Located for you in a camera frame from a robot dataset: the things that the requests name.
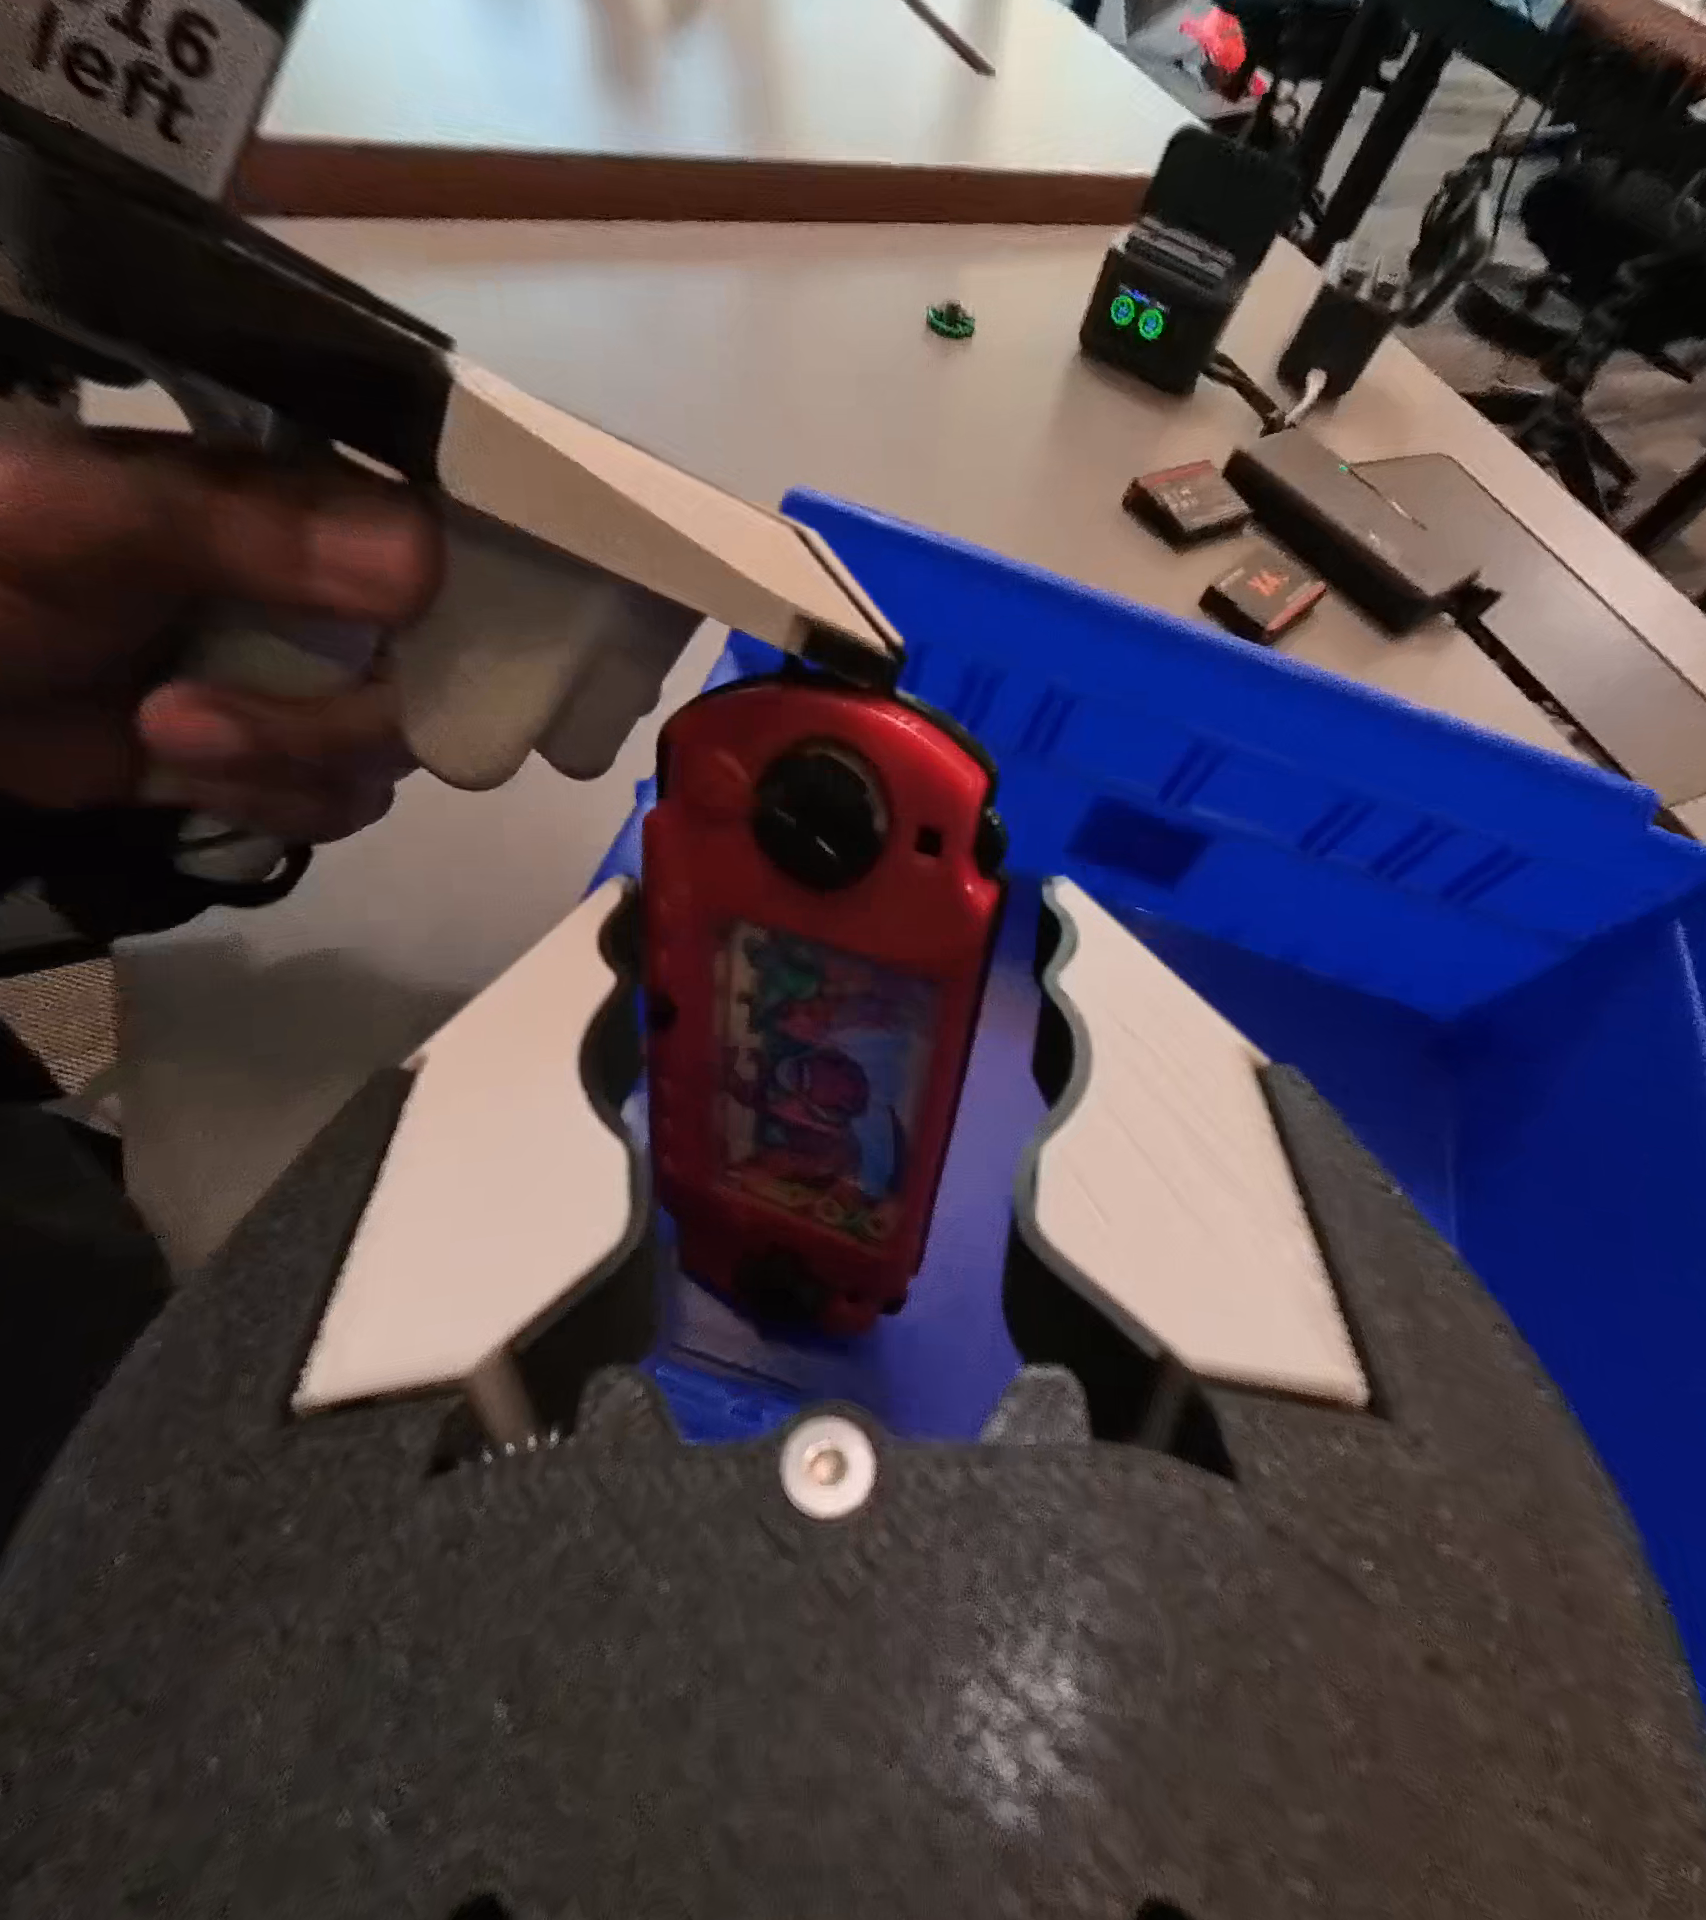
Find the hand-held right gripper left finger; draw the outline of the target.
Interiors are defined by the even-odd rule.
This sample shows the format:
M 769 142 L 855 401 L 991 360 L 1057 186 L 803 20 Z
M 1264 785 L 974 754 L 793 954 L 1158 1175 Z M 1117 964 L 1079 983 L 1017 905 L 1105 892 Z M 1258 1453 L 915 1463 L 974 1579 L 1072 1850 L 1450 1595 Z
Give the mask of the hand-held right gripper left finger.
M 648 1359 L 638 932 L 638 883 L 608 879 L 407 1061 L 291 1415 L 456 1393 L 492 1451 L 522 1451 Z

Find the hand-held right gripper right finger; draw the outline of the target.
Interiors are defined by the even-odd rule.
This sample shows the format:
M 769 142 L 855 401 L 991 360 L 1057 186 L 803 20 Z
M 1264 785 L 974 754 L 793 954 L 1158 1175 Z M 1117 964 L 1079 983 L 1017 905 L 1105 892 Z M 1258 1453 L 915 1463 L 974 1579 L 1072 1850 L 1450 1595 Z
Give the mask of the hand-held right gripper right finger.
M 1042 1120 L 1010 1212 L 1010 1338 L 1101 1444 L 1227 1453 L 1214 1393 L 1371 1414 L 1277 1120 L 1283 1073 L 1081 883 L 1035 929 Z

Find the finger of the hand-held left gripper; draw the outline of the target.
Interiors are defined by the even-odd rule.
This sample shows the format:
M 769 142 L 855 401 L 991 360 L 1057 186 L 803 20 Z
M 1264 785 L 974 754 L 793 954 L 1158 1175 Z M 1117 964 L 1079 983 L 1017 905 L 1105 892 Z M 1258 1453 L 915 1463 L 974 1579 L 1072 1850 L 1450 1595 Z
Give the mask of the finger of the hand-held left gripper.
M 781 523 L 851 610 L 844 617 L 806 617 L 806 640 L 797 657 L 843 681 L 903 677 L 907 644 L 866 587 L 817 530 L 793 517 L 781 517 Z
M 420 769 L 496 790 L 529 757 L 599 779 L 696 628 L 811 633 L 811 555 L 778 517 L 466 356 L 437 445 L 445 573 L 392 641 Z

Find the red handheld game toy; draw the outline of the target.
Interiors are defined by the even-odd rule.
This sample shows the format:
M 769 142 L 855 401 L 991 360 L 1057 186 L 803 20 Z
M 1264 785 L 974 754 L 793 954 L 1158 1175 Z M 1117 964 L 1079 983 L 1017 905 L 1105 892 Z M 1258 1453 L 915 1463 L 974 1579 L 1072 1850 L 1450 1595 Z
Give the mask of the red handheld game toy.
M 641 824 L 649 1171 L 688 1279 L 778 1329 L 907 1302 L 1003 917 L 998 776 L 935 709 L 740 677 Z

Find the blue plastic bin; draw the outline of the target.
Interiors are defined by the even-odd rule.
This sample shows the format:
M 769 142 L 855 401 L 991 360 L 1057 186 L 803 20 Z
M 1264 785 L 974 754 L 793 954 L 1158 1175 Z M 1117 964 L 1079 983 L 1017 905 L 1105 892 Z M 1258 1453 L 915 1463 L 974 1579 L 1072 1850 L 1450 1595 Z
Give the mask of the blue plastic bin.
M 1031 1082 L 1035 913 L 1072 879 L 1299 1069 L 1506 1309 L 1631 1508 L 1706 1706 L 1706 847 L 1572 757 L 833 493 L 903 687 L 998 762 L 1013 894 L 935 1235 L 854 1342 L 669 1285 L 648 1363 L 695 1444 L 851 1400 L 970 1438 Z

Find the person's left hand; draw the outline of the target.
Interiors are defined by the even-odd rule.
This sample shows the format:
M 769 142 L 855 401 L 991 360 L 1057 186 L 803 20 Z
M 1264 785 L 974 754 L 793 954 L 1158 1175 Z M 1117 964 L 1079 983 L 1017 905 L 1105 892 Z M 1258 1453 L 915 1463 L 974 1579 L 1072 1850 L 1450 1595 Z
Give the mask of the person's left hand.
M 205 602 L 394 628 L 437 585 L 430 517 L 370 471 L 120 430 L 0 440 L 0 794 L 356 835 L 414 769 L 392 692 L 212 687 L 171 663 L 176 628 Z

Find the black red battery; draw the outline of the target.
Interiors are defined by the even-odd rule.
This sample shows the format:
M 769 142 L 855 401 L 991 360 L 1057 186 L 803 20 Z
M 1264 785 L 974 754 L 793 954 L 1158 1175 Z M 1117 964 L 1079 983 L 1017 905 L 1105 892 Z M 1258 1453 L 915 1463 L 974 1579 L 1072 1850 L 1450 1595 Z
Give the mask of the black red battery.
M 1194 548 L 1251 526 L 1251 507 L 1212 462 L 1143 471 L 1128 482 L 1123 511 L 1155 541 Z
M 1202 592 L 1202 615 L 1229 636 L 1273 648 L 1327 598 L 1327 582 L 1273 541 L 1251 541 Z

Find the black charging case green lights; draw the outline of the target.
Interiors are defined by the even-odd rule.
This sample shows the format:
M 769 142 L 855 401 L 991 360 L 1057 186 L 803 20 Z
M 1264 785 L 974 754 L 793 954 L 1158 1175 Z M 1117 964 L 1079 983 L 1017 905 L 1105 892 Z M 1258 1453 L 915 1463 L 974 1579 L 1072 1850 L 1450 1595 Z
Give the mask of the black charging case green lights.
M 1194 396 L 1299 204 L 1302 183 L 1286 157 L 1203 126 L 1176 131 L 1138 215 L 1105 253 L 1081 318 L 1081 353 L 1155 393 Z

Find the black flat power hub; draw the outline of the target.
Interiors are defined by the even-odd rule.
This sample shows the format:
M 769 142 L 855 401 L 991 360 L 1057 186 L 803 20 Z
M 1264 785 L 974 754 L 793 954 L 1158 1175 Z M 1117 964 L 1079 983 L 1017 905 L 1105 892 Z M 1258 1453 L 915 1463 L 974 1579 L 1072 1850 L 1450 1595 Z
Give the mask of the black flat power hub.
M 1482 565 L 1295 426 L 1227 455 L 1223 482 L 1251 521 L 1387 633 L 1450 615 L 1482 589 Z

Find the small black charger dock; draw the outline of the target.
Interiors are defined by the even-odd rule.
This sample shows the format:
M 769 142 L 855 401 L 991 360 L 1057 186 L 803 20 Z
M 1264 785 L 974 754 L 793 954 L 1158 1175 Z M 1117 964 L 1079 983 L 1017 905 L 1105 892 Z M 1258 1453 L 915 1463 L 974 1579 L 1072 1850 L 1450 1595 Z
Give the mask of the small black charger dock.
M 1369 363 L 1400 322 L 1400 275 L 1380 263 L 1345 263 L 1320 283 L 1320 290 L 1290 345 L 1280 351 L 1276 377 L 1297 407 L 1339 403 L 1369 371 Z

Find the dark desk flap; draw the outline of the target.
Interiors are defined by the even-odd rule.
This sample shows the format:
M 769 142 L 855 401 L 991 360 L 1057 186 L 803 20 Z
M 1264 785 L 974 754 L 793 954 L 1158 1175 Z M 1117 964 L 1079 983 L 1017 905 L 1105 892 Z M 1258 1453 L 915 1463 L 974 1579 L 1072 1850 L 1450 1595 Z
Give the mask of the dark desk flap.
M 1373 491 L 1479 569 L 1456 622 L 1534 706 L 1667 805 L 1706 798 L 1706 698 L 1460 462 L 1361 465 Z

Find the black office chair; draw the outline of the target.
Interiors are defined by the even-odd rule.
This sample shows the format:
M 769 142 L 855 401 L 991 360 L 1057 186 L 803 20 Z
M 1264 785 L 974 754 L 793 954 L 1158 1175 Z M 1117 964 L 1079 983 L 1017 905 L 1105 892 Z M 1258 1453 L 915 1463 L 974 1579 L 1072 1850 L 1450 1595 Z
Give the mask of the black office chair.
M 1635 471 L 1592 426 L 1592 390 L 1618 356 L 1672 382 L 1706 367 L 1706 164 L 1664 181 L 1568 159 L 1534 179 L 1520 225 L 1535 267 L 1482 263 L 1454 312 L 1479 340 L 1524 353 L 1541 388 L 1475 407 L 1535 466 L 1568 474 L 1589 462 L 1624 489 Z

